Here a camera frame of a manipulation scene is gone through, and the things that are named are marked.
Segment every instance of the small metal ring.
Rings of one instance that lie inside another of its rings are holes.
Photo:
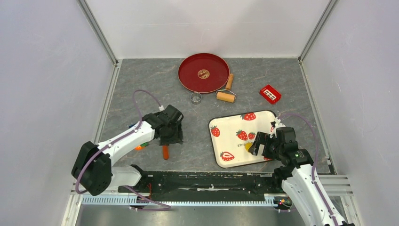
[[[193,105],[201,103],[202,95],[199,92],[191,93],[190,100]]]

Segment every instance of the paint roller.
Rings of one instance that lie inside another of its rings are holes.
[[[233,84],[234,74],[229,75],[227,80],[226,88],[216,91],[216,99],[234,103],[236,100],[236,94],[231,91],[231,85]]]

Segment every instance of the red container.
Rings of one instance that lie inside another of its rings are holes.
[[[281,99],[281,94],[269,84],[263,87],[259,94],[263,96],[267,101],[269,101],[269,103],[271,103],[272,105]]]
[[[210,53],[189,56],[179,67],[178,77],[184,87],[193,92],[212,93],[229,79],[230,69],[220,57]]]

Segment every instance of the orange object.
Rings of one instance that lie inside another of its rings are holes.
[[[230,90],[231,85],[233,84],[234,74],[229,75],[229,79],[227,80],[226,89]]]
[[[151,183],[149,183],[149,184],[147,185],[147,188],[150,189],[150,195],[148,196],[148,198],[151,199],[151,194],[152,194]]]
[[[162,146],[162,154],[163,154],[163,159],[168,160],[169,159],[169,146],[168,145],[163,145]]]
[[[148,142],[145,142],[144,144],[141,144],[141,145],[139,145],[139,146],[137,146],[137,147],[135,147],[135,149],[136,150],[141,150],[141,149],[143,149],[143,148],[145,148],[145,147],[147,147],[148,146]]]
[[[217,92],[216,99],[234,103],[236,96],[233,94]]]

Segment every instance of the red plate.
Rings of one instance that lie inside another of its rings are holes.
[[[222,88],[229,74],[227,63],[210,53],[189,56],[179,67],[179,80],[182,85],[199,93],[211,93]]]

